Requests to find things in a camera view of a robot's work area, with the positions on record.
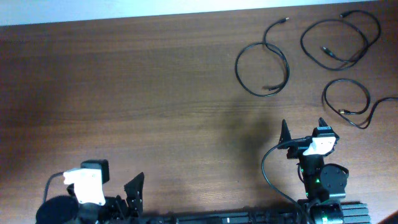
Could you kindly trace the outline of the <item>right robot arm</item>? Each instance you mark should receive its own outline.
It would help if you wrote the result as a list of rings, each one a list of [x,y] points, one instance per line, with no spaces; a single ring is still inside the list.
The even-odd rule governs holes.
[[[299,200],[306,222],[344,223],[341,199],[346,197],[349,170],[326,164],[324,158],[335,150],[340,139],[323,118],[310,136],[292,139],[286,120],[282,121],[278,149],[287,150],[288,159],[298,160],[298,172],[307,198]]]

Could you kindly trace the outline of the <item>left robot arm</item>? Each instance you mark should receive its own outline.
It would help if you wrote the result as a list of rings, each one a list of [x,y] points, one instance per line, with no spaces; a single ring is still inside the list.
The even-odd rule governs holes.
[[[125,199],[117,195],[106,197],[104,205],[81,204],[73,195],[74,186],[67,187],[69,195],[60,195],[44,202],[36,212],[36,224],[57,223],[138,223],[143,213],[141,172],[124,185]]]

